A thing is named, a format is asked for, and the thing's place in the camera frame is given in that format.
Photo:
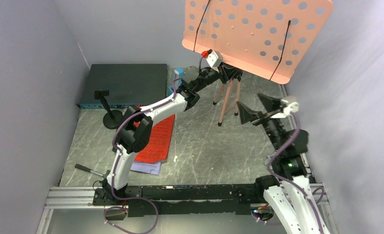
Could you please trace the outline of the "pink tripod music stand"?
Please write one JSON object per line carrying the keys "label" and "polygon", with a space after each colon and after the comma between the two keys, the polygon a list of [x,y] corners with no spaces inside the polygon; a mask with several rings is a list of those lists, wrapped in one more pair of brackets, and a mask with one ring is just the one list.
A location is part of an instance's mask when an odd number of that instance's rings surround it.
{"label": "pink tripod music stand", "polygon": [[182,45],[286,84],[332,10],[329,0],[187,0]]}

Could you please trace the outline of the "blue sheet music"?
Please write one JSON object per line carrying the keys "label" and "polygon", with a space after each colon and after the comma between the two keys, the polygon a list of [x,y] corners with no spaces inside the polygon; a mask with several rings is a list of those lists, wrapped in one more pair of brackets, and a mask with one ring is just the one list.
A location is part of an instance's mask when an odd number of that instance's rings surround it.
{"label": "blue sheet music", "polygon": [[145,163],[145,162],[134,161],[131,166],[131,171],[144,173],[144,174],[151,174],[155,176],[158,176],[160,174],[160,170],[161,170],[160,161],[155,163]]}

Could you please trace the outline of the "blue metronome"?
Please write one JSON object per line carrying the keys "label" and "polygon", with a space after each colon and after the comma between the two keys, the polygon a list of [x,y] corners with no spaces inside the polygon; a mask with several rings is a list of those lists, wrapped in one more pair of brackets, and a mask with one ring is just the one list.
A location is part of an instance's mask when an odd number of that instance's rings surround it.
{"label": "blue metronome", "polygon": [[174,68],[172,75],[172,85],[174,89],[177,89],[182,83],[182,78],[184,77],[184,70],[182,68]]}

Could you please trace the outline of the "red sheet music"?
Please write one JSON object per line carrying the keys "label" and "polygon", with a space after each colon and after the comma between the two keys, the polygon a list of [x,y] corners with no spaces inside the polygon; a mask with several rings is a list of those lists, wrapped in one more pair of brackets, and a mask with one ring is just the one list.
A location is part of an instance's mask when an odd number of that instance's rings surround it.
{"label": "red sheet music", "polygon": [[167,159],[174,120],[175,115],[171,115],[152,128],[148,145],[136,155],[135,161],[156,163]]}

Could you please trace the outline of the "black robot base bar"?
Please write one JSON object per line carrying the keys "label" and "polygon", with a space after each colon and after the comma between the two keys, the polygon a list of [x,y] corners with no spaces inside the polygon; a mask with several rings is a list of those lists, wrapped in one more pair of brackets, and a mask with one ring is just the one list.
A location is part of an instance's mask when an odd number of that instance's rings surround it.
{"label": "black robot base bar", "polygon": [[234,213],[248,215],[266,204],[262,188],[255,184],[127,186],[117,198],[95,189],[93,205],[125,207],[129,217]]}

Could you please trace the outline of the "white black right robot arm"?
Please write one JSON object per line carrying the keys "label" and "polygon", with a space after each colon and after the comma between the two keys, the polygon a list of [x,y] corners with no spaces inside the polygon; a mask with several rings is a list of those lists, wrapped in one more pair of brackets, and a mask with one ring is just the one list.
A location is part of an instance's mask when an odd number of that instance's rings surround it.
{"label": "white black right robot arm", "polygon": [[272,208],[288,234],[328,234],[302,159],[307,152],[308,132],[299,128],[287,131],[281,122],[299,111],[298,101],[293,96],[258,97],[264,112],[237,102],[241,124],[262,126],[275,148],[266,163],[270,175],[256,179],[254,197]]}

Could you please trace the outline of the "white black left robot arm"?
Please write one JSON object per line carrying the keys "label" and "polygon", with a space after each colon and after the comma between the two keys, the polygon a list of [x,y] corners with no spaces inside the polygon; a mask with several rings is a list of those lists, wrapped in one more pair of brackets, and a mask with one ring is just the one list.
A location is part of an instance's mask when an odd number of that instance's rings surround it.
{"label": "white black left robot arm", "polygon": [[154,104],[137,107],[132,105],[123,115],[123,123],[118,127],[112,140],[116,152],[113,167],[102,182],[107,190],[106,198],[114,205],[125,199],[128,176],[136,155],[149,143],[153,127],[166,118],[192,108],[200,99],[199,91],[216,81],[228,82],[240,79],[243,71],[222,63],[217,68],[199,69],[190,66],[174,71],[173,93]]}

